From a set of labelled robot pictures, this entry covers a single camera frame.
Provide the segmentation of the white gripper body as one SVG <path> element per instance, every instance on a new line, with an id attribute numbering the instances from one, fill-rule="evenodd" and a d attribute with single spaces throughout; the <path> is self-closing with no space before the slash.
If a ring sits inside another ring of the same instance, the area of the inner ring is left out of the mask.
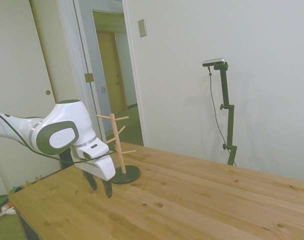
<path id="1" fill-rule="evenodd" d="M 71 147 L 73 161 L 80 161 L 81 159 L 95 159 L 106 154 L 109 147 Z M 92 175 L 95 175 L 106 181 L 110 180 L 115 175 L 115 167 L 112 158 L 107 155 L 96 160 L 90 160 L 83 163 L 77 163 L 76 166 Z"/>

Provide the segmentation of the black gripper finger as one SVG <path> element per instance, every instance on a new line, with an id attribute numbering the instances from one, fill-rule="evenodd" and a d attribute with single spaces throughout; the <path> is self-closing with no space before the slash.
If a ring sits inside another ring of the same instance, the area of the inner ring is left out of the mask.
<path id="1" fill-rule="evenodd" d="M 111 198 L 113 195 L 112 182 L 110 180 L 104 180 L 104 179 L 102 179 L 101 181 L 103 183 L 104 191 L 107 198 L 108 199 Z"/>
<path id="2" fill-rule="evenodd" d="M 94 176 L 86 171 L 83 170 L 83 175 L 86 177 L 87 182 L 91 186 L 91 188 L 95 191 L 98 189 L 96 180 L 94 179 Z"/>

